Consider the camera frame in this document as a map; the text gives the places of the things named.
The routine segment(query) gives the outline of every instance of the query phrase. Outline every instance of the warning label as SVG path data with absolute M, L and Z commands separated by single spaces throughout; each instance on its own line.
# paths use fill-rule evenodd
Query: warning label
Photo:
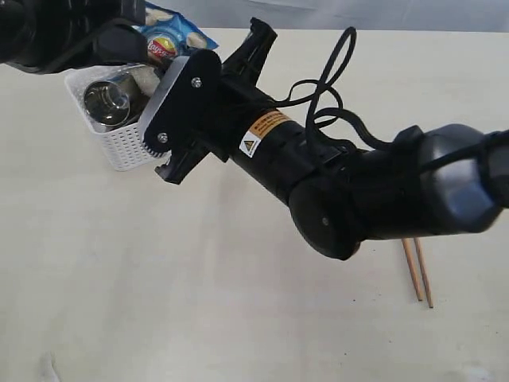
M 291 121 L 280 111 L 271 111 L 260 117 L 249 131 L 244 135 L 240 143 L 240 150 L 249 158 L 253 158 L 262 140 L 276 127 L 284 122 Z

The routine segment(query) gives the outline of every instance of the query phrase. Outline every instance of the screw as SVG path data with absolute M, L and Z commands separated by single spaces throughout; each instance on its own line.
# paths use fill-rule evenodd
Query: screw
M 201 82 L 201 78 L 200 77 L 194 77 L 191 80 L 191 86 L 193 86 L 195 89 L 201 88 L 202 85 L 203 85 L 203 83 Z
M 166 133 L 160 133 L 158 136 L 157 136 L 157 140 L 160 142 L 160 143 L 168 143 L 168 135 Z

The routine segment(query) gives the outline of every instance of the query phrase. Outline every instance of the black robotic arm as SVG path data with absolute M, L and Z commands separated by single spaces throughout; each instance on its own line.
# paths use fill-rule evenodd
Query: black robotic arm
M 55 15 L 59 21 L 50 23 Z M 0 0 L 0 62 L 37 73 L 146 63 L 146 41 L 130 27 L 144 15 L 142 0 Z M 139 122 L 153 156 L 172 153 L 157 168 L 165 181 L 180 184 L 209 154 L 231 159 L 289 207 L 317 251 L 343 260 L 364 240 L 483 232 L 509 207 L 507 132 L 453 124 L 376 139 L 332 87 L 352 57 L 352 28 L 322 77 L 300 82 L 315 84 L 314 94 L 276 101 L 256 87 L 276 37 L 254 19 L 249 37 L 223 63 L 207 50 L 173 62 Z M 346 60 L 331 75 L 347 44 Z M 338 105 L 318 111 L 325 92 Z M 310 103 L 305 127 L 279 111 L 302 103 Z M 373 150 L 321 132 L 338 119 Z

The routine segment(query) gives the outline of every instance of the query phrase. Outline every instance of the white table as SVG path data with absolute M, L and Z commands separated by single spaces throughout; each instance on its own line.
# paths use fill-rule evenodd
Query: white table
M 246 34 L 210 33 L 223 57 Z M 283 98 L 317 78 L 337 36 L 282 31 L 261 88 Z M 501 130 L 507 68 L 508 35 L 361 32 L 337 88 L 383 139 Z M 0 84 L 2 382 L 37 380 L 48 351 L 63 382 L 509 379 L 509 214 L 424 240 L 428 310 L 399 242 L 326 259 L 235 165 L 210 157 L 180 187 L 153 166 L 115 173 L 62 76 L 2 66 Z

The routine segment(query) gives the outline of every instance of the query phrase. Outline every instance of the wooden chopstick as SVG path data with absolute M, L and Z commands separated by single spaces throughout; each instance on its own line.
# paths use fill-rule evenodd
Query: wooden chopstick
M 412 256 L 412 250 L 410 249 L 410 240 L 403 239 L 403 248 L 405 249 L 406 261 L 408 262 L 408 268 L 410 269 L 410 277 L 412 278 L 412 283 L 414 284 L 415 293 L 417 294 L 417 298 L 419 301 L 424 299 L 424 295 L 422 293 L 421 284 L 417 277 L 417 267 L 415 265 L 414 257 Z
M 421 267 L 422 273 L 422 281 L 424 282 L 424 289 L 426 292 L 426 298 L 428 299 L 428 305 L 430 309 L 433 309 L 433 298 L 431 296 L 431 286 L 429 284 L 428 279 L 428 271 L 426 270 L 426 265 L 424 263 L 424 251 L 422 250 L 421 241 L 419 239 L 414 239 L 415 248 L 417 249 L 417 257 L 419 260 L 419 265 Z

